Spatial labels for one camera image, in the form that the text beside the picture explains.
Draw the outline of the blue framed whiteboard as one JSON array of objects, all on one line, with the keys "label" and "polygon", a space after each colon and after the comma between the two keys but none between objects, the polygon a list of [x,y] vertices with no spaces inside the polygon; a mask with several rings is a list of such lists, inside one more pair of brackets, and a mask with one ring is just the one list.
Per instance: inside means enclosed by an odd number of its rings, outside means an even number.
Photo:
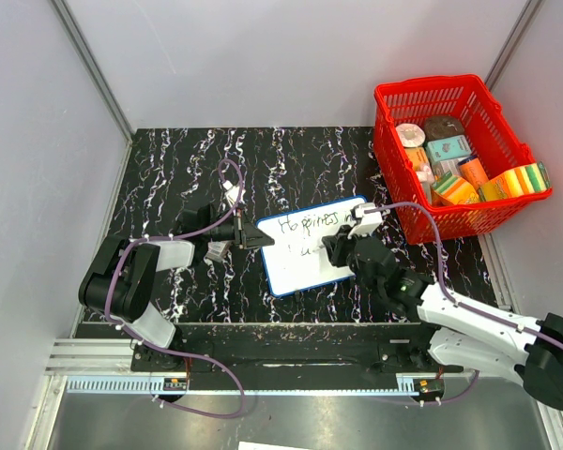
[{"label": "blue framed whiteboard", "polygon": [[353,228],[351,210],[360,203],[367,201],[354,196],[257,221],[257,228],[275,240],[261,248],[271,295],[284,297],[353,276],[348,267],[329,263],[322,238],[344,225]]}]

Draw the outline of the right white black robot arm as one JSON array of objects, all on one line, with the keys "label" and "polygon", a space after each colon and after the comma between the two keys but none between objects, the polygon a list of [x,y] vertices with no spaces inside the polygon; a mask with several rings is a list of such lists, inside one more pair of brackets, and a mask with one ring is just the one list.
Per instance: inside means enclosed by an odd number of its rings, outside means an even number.
[{"label": "right white black robot arm", "polygon": [[451,292],[442,281],[400,266],[379,239],[353,236],[347,226],[322,243],[331,265],[349,268],[384,308],[431,328],[430,338],[407,350],[413,368],[471,368],[563,412],[562,316],[523,316]]}]

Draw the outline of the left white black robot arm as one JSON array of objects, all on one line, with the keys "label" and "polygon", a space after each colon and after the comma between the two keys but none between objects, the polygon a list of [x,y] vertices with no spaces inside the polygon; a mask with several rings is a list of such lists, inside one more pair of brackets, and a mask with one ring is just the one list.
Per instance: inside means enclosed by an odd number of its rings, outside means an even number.
[{"label": "left white black robot arm", "polygon": [[184,360],[181,334],[150,302],[156,274],[188,269],[203,261],[212,242],[241,249],[268,247],[275,240],[260,231],[236,210],[230,217],[218,214],[212,204],[181,214],[174,234],[207,229],[187,240],[171,239],[135,246],[121,269],[116,266],[128,238],[111,234],[104,238],[78,291],[81,305],[98,313],[110,308],[110,317],[126,325],[134,336],[153,345],[152,360],[164,370],[179,368]]}]

